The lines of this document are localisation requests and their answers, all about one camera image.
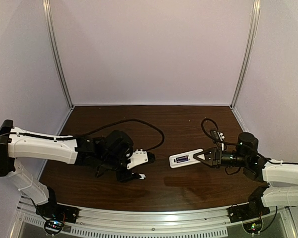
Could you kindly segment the white remote control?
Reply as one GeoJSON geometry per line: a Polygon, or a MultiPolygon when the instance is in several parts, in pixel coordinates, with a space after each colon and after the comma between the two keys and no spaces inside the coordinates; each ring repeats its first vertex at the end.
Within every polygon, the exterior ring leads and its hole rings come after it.
{"type": "Polygon", "coordinates": [[[185,167],[185,166],[201,163],[200,161],[193,158],[194,154],[200,153],[200,152],[203,152],[202,148],[180,153],[180,154],[171,155],[169,156],[169,165],[172,169],[176,169],[179,167],[185,167]]]}

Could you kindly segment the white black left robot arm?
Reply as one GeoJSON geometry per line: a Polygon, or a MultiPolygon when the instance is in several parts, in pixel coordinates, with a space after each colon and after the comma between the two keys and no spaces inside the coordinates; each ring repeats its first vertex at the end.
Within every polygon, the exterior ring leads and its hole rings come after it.
{"type": "Polygon", "coordinates": [[[114,171],[117,181],[128,182],[146,177],[132,171],[148,162],[147,153],[134,151],[133,146],[132,139],[119,130],[96,138],[54,136],[28,132],[14,127],[11,120],[5,120],[0,127],[0,177],[10,177],[14,185],[32,199],[38,212],[57,220],[62,213],[55,192],[35,179],[17,158],[93,167],[97,177],[101,176],[101,169],[114,171]]]}

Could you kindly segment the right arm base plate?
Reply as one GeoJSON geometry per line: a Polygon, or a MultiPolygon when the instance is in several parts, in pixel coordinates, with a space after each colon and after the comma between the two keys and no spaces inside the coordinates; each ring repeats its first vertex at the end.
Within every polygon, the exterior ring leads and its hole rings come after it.
{"type": "Polygon", "coordinates": [[[233,204],[226,210],[231,223],[260,218],[270,213],[268,207],[257,205],[255,202],[241,205],[233,204]]]}

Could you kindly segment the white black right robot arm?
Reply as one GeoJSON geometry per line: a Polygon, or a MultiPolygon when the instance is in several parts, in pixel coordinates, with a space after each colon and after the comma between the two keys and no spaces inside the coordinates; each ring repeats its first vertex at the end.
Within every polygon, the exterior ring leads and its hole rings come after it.
{"type": "Polygon", "coordinates": [[[264,209],[274,206],[298,206],[298,162],[285,162],[266,158],[258,153],[258,139],[249,132],[239,134],[235,150],[224,150],[227,145],[217,131],[211,139],[216,144],[193,158],[210,168],[237,167],[252,181],[265,182],[248,198],[245,215],[255,219],[264,209]]]}

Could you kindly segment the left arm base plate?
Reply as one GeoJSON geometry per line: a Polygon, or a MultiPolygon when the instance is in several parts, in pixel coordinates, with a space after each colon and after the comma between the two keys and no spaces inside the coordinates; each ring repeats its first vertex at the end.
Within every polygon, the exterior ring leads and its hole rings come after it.
{"type": "Polygon", "coordinates": [[[36,206],[36,213],[44,218],[75,224],[79,209],[77,207],[61,205],[58,203],[46,203],[36,206]]]}

